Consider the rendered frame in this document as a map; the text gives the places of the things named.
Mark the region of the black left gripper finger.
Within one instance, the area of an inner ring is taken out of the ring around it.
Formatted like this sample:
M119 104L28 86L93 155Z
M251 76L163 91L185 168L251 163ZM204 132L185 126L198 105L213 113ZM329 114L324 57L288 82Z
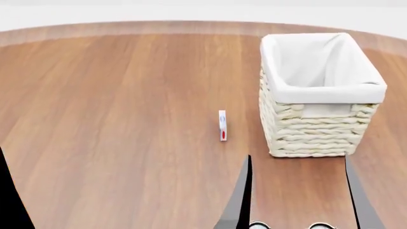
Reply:
M35 229L0 148L0 229Z

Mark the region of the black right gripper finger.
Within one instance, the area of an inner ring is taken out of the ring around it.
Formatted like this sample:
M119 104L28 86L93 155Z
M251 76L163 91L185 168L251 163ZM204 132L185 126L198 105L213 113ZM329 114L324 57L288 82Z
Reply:
M345 170L357 229L385 229L365 194L349 155L345 155Z
M215 229L249 229L252 195L252 158L247 156L235 188Z

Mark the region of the small white tomato sauce box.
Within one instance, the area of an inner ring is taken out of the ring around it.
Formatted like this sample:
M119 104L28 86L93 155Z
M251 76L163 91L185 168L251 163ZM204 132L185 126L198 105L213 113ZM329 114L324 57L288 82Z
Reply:
M219 110L219 137L220 141L227 141L227 122L226 122L226 111Z

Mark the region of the woven basket with white liner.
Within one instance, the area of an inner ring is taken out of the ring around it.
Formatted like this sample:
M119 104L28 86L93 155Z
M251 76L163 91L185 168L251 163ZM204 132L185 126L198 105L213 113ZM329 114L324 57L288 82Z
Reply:
M387 84L346 33L269 34L260 44L259 115L271 156L353 154Z

